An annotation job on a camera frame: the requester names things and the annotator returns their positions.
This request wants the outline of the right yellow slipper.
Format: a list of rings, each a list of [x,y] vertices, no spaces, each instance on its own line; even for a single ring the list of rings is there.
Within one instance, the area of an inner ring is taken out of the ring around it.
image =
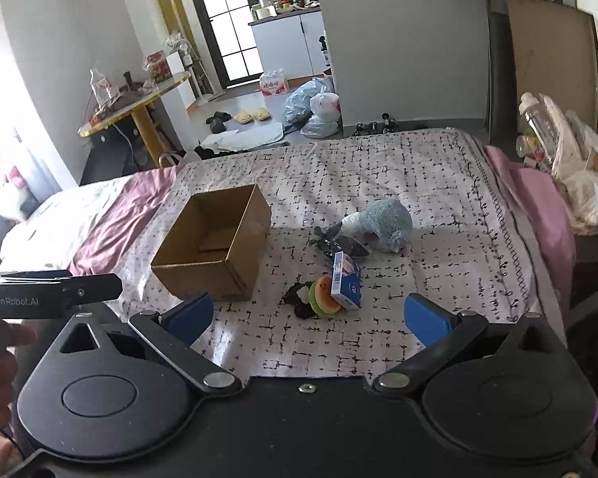
[[[266,108],[264,108],[264,107],[261,107],[261,108],[259,108],[259,109],[255,110],[255,111],[252,113],[252,117],[253,117],[253,118],[254,118],[256,121],[259,121],[259,122],[264,122],[264,121],[267,121],[267,120],[270,120],[270,119],[271,119],[271,114],[270,114],[270,111],[269,111],[269,110],[267,110],[267,109],[266,109]]]

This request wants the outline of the blue tissue pack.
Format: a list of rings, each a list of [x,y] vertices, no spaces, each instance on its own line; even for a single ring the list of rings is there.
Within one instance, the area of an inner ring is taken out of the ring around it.
[[[343,309],[361,309],[361,273],[344,251],[338,251],[334,256],[330,295]]]

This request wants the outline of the blue grey garbage bag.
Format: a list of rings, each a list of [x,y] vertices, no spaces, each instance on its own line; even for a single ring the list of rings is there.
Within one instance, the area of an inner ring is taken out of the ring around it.
[[[297,125],[307,122],[313,112],[310,100],[319,95],[320,92],[332,93],[334,82],[331,76],[314,78],[300,85],[287,97],[283,109],[283,123],[285,125]]]

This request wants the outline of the plush hamburger toy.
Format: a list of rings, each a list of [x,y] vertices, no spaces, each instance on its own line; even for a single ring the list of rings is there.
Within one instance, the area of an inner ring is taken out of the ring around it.
[[[331,277],[323,275],[315,280],[309,289],[309,303],[312,311],[320,317],[334,317],[341,305],[330,294]]]

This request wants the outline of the left yellow slipper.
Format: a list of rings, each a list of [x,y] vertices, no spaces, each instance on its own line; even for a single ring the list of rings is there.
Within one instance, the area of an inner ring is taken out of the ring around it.
[[[249,112],[241,110],[237,114],[234,114],[233,120],[240,124],[248,124],[254,121],[254,117]]]

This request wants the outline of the brown board against wall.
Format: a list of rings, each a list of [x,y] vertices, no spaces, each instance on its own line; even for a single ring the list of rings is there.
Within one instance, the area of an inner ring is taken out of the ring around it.
[[[594,17],[547,0],[507,0],[516,94],[548,95],[598,129]]]

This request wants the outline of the white floor mat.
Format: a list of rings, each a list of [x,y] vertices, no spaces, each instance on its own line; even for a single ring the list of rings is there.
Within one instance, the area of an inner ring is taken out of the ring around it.
[[[223,133],[210,134],[201,142],[201,147],[214,153],[249,151],[277,143],[283,137],[283,125],[272,122],[245,131],[231,129]]]

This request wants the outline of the white red plastic bag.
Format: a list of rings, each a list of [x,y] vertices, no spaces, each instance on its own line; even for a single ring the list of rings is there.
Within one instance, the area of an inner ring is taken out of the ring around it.
[[[336,93],[320,92],[310,99],[312,113],[323,122],[338,122],[341,117],[340,99]]]

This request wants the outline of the round yellow edged table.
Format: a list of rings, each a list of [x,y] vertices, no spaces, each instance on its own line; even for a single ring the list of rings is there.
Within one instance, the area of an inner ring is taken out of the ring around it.
[[[175,88],[178,88],[182,83],[187,82],[190,76],[191,73],[188,71],[175,73],[169,79],[156,84],[154,88],[151,88],[150,91],[144,94],[139,100],[136,100],[136,102],[132,102],[120,110],[114,111],[113,114],[100,120],[95,125],[90,125],[89,123],[83,124],[77,131],[77,135],[82,138],[90,137],[115,125],[125,117],[131,116],[153,163],[160,166],[159,159],[166,155],[168,151],[164,147],[161,137],[158,135],[156,125],[150,118],[148,106]]]

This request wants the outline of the clear bottle on table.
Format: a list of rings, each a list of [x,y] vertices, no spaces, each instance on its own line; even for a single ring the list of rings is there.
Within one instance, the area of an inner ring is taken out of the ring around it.
[[[98,107],[104,107],[117,96],[117,89],[96,67],[92,67],[89,73],[92,94],[94,94]]]

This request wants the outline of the pack of water bottles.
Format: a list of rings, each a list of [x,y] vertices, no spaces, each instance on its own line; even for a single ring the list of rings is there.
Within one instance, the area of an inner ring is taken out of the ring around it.
[[[262,96],[272,97],[286,94],[289,83],[282,69],[264,72],[259,78],[259,88]]]

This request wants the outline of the black and white plush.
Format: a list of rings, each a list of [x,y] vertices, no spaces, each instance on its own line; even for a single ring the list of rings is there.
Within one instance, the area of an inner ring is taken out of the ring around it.
[[[293,308],[293,314],[299,319],[311,319],[316,317],[310,300],[309,291],[312,283],[297,282],[291,286],[282,296],[282,303]]]

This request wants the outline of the clear plastic bottle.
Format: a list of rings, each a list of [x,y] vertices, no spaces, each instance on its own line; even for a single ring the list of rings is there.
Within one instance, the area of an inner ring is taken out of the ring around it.
[[[536,136],[545,161],[552,166],[557,147],[559,147],[559,133],[551,120],[545,103],[530,92],[522,94],[519,100],[519,115],[527,122]]]

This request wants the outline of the black slippers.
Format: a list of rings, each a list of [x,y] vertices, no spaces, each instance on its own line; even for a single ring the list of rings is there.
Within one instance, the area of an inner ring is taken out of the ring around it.
[[[226,122],[231,120],[231,114],[224,111],[216,111],[211,117],[206,119],[206,124],[211,134],[220,134],[226,132]]]

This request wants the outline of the pink bed sheet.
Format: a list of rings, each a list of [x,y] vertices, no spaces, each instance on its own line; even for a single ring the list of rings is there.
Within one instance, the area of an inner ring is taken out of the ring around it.
[[[179,169],[179,166],[170,166],[132,175],[76,251],[69,265],[72,275],[112,273],[165,202]]]

